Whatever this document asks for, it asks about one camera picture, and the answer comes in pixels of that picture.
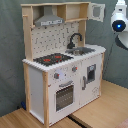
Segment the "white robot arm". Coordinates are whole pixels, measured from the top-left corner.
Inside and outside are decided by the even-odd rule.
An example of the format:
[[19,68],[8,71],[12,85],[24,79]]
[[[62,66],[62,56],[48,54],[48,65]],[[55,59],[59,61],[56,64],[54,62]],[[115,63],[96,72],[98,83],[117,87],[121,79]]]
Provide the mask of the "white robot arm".
[[128,18],[126,17],[127,5],[125,0],[118,0],[111,16],[111,27],[117,32],[116,44],[128,50]]

